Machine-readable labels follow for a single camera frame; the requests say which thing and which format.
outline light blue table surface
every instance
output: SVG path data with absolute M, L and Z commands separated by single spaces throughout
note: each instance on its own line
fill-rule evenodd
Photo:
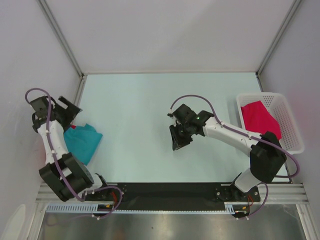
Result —
M 107 182 L 231 182 L 250 166 L 249 158 L 219 140 L 193 136 L 190 145 L 172 151 L 167 116 L 172 102 L 197 94 L 213 104 L 224 122 L 241 126 L 236 96 L 260 92 L 254 73 L 153 73 L 88 75 L 76 125 L 86 123 L 103 134 L 88 167 Z M 197 98 L 182 103 L 196 113 L 210 111 Z M 283 166 L 278 173 L 287 175 Z M 274 182 L 288 179 L 275 178 Z

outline white basket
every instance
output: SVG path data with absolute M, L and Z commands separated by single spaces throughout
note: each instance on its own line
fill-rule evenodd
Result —
M 298 131 L 297 124 L 285 96 L 273 92 L 243 93 L 236 97 L 242 128 L 245 128 L 241 107 L 261 101 L 268 112 L 280 125 L 282 139 L 281 146 L 291 154 L 300 154 L 305 150 L 305 145 Z

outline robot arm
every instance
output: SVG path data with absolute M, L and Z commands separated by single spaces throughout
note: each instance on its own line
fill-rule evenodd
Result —
M 64 139 L 64 131 L 69 128 L 71 122 L 81 109 L 62 96 L 59 97 L 58 100 L 67 105 L 67 108 L 63 108 L 57 104 L 53 98 L 51 100 L 54 102 L 51 109 L 48 109 L 49 105 L 46 96 L 38 97 L 30 102 L 35 111 L 32 115 L 32 127 L 36 133 L 40 134 L 46 153 L 45 166 L 39 170 L 40 176 L 53 192 L 62 201 L 66 202 L 73 198 L 74 195 L 61 179 L 59 171 L 56 168 L 53 153 L 47 138 L 48 131 L 51 144 L 58 159 L 58 164 L 72 189 L 77 194 L 81 193 L 83 190 L 88 190 L 93 187 L 95 181 L 86 166 L 78 161 L 71 152 L 68 152 Z M 47 130 L 48 111 L 51 111 L 51 117 Z
M 236 177 L 232 183 L 243 193 L 248 192 L 261 182 L 271 183 L 287 159 L 282 152 L 272 146 L 243 137 L 222 125 L 230 126 L 232 129 L 280 146 L 278 139 L 272 132 L 259 134 L 248 132 L 228 123 L 222 122 L 222 125 L 220 125 L 212 113 L 201 111 L 196 114 L 185 104 L 182 104 L 172 114 L 168 115 L 175 119 L 175 123 L 169 127 L 174 151 L 190 144 L 193 141 L 191 136 L 199 134 L 223 141 L 250 157 L 250 168 Z

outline white wall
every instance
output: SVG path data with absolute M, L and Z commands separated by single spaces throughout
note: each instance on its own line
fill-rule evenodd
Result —
M 24 100 L 32 87 L 73 100 L 79 78 L 35 0 L 0 1 L 0 236 L 15 209 L 29 224 L 44 165 L 42 142 Z
M 47 0 L 82 71 L 256 72 L 293 0 Z
M 297 156 L 314 216 L 320 224 L 320 1 L 302 3 L 264 69 L 264 91 L 284 94 L 301 131 L 305 151 Z

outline red cloth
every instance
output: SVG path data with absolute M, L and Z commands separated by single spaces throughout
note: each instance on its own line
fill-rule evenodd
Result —
M 256 101 L 241 107 L 245 129 L 255 133 L 265 134 L 272 132 L 280 140 L 281 130 L 279 123 L 268 112 L 261 101 Z

